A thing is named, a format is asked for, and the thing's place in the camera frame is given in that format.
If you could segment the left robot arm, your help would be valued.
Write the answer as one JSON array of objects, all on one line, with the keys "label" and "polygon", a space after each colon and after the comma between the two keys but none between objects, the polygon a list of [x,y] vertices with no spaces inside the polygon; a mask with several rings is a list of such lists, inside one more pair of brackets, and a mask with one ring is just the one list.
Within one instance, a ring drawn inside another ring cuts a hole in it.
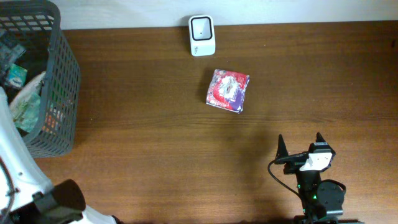
[{"label": "left robot arm", "polygon": [[28,151],[1,90],[1,223],[121,222],[88,206],[74,180],[53,185]]}]

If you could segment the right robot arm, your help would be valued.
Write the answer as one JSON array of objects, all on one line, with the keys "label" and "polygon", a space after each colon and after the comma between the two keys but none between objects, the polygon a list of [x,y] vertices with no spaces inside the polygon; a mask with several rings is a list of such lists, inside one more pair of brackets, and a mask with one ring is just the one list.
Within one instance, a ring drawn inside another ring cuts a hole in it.
[{"label": "right robot arm", "polygon": [[[294,217],[293,223],[360,223],[359,220],[340,219],[346,186],[336,180],[321,178],[321,173],[331,167],[335,155],[335,150],[320,133],[316,134],[315,142],[307,151],[298,154],[289,154],[282,135],[278,136],[276,156],[267,166],[267,171],[276,182],[300,199],[303,214]],[[283,165],[285,175],[295,175],[297,188],[294,190],[279,180],[271,171],[272,165]]]}]

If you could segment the teal snack packet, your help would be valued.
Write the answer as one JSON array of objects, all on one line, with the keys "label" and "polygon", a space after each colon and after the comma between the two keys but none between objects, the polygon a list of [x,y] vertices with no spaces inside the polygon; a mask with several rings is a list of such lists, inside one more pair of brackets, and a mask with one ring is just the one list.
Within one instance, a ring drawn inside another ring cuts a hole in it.
[{"label": "teal snack packet", "polygon": [[30,133],[36,125],[40,112],[40,96],[33,92],[22,98],[15,98],[10,104],[14,124],[17,128]]}]

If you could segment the white cream tube gold cap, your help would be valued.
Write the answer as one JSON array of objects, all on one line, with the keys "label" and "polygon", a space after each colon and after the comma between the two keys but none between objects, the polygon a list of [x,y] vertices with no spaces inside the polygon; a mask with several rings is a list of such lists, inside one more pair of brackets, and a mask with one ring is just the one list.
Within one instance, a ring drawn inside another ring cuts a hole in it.
[{"label": "white cream tube gold cap", "polygon": [[9,107],[11,110],[16,110],[18,106],[28,101],[28,99],[34,94],[40,94],[41,88],[44,85],[44,77],[46,72],[34,77],[25,87],[17,94],[17,96],[10,103]]}]

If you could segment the small teal tissue pack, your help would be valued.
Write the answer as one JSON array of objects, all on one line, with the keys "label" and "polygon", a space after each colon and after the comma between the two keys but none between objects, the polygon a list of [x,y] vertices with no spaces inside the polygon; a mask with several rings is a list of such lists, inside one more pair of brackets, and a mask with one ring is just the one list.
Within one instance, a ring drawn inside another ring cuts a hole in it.
[{"label": "small teal tissue pack", "polygon": [[21,89],[25,85],[26,78],[27,70],[13,63],[6,75],[6,84],[13,88]]}]

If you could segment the red purple pad package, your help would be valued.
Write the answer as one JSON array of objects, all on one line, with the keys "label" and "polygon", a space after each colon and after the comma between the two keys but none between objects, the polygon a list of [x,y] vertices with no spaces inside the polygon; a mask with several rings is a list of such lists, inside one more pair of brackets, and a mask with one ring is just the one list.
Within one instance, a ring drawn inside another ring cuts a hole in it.
[{"label": "red purple pad package", "polygon": [[249,81],[249,75],[216,69],[206,94],[206,104],[241,113]]}]

